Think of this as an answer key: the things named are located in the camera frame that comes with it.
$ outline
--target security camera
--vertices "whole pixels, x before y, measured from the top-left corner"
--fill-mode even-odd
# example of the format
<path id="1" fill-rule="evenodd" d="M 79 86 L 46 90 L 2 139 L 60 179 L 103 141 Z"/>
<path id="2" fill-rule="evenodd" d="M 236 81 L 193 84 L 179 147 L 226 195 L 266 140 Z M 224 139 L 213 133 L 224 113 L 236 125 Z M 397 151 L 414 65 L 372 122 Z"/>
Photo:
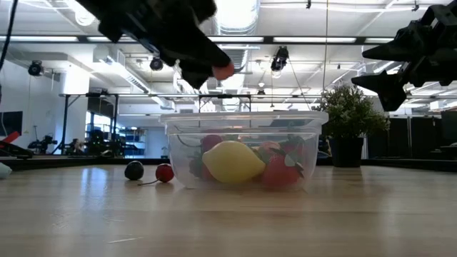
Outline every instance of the security camera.
<path id="1" fill-rule="evenodd" d="M 154 57 L 149 65 L 153 71 L 161 71 L 164 63 L 160 58 Z"/>
<path id="2" fill-rule="evenodd" d="M 44 68 L 41 65 L 41 61 L 32 61 L 29 66 L 29 74 L 31 76 L 43 76 Z"/>

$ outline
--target black ball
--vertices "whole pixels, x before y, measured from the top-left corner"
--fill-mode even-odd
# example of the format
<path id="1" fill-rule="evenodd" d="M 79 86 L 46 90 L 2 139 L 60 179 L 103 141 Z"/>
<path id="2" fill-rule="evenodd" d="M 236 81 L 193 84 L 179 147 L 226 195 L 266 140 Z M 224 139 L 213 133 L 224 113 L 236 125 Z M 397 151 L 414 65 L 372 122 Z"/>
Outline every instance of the black ball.
<path id="1" fill-rule="evenodd" d="M 144 175 L 143 164 L 141 164 L 139 161 L 132 161 L 131 163 L 127 164 L 124 175 L 126 178 L 132 181 L 139 180 Z"/>

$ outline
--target air duct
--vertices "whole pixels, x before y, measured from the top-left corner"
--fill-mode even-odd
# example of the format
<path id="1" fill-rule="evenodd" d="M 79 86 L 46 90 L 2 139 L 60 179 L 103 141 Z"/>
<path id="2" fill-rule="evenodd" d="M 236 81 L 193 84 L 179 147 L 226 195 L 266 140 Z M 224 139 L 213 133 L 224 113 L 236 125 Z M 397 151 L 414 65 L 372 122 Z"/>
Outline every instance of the air duct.
<path id="1" fill-rule="evenodd" d="M 260 0 L 216 0 L 217 13 L 214 17 L 216 34 L 219 36 L 253 36 L 256 33 Z M 225 50 L 235 65 L 235 70 L 246 71 L 249 51 L 246 49 Z M 231 78 L 221 81 L 224 93 L 243 88 L 245 75 L 235 74 Z M 239 99 L 224 99 L 225 111 L 238 111 Z"/>
<path id="2" fill-rule="evenodd" d="M 123 79 L 125 79 L 129 84 L 135 86 L 143 93 L 160 93 L 150 89 L 148 83 L 141 79 L 141 77 L 138 74 L 136 74 L 135 71 L 133 71 L 126 65 L 126 57 L 119 50 L 116 53 L 111 53 L 110 49 L 107 46 L 97 46 L 94 49 L 94 63 L 95 62 L 104 63 L 107 69 L 110 69 L 110 71 L 115 72 Z M 152 100 L 158 103 L 161 106 L 161 109 L 173 110 L 175 108 L 175 103 L 173 101 L 166 100 L 163 97 L 152 97 Z"/>

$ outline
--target green plant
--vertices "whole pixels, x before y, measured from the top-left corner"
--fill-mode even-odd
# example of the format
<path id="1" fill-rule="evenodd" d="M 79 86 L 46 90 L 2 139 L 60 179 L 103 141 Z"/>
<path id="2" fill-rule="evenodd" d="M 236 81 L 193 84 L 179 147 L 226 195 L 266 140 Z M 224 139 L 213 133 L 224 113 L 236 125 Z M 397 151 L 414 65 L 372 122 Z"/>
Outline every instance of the green plant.
<path id="1" fill-rule="evenodd" d="M 333 138 L 357 138 L 362 134 L 388 130 L 390 125 L 383 113 L 373 109 L 371 98 L 352 85 L 324 91 L 321 105 L 314 109 L 328 113 L 323 133 Z"/>

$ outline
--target potted plant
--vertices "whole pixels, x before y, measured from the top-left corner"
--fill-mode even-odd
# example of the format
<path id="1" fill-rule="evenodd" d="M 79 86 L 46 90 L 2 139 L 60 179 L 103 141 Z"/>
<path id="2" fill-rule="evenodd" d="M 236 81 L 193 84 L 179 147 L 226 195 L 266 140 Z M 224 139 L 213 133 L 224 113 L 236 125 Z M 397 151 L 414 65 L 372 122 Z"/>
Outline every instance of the potted plant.
<path id="1" fill-rule="evenodd" d="M 383 113 L 374 110 L 371 98 L 353 85 L 322 93 L 317 111 L 328 113 L 323 133 L 328 136 L 335 167 L 360 167 L 363 135 L 388 130 Z"/>

